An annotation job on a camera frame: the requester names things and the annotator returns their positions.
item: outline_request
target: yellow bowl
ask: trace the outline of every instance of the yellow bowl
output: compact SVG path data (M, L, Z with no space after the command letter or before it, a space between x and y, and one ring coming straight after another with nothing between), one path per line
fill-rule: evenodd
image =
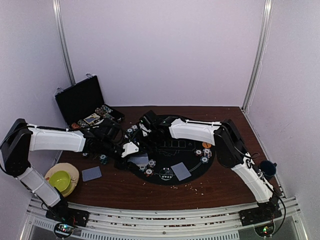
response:
M71 177L66 171L57 171L49 179L49 184L62 193L66 190L71 182Z

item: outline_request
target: blue mug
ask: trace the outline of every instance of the blue mug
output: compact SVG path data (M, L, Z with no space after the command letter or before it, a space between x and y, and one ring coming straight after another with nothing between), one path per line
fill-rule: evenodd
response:
M273 178L273 176L277 173L277 164L268 160L264 160L259 164L259 169L261 169L264 178L267 181Z

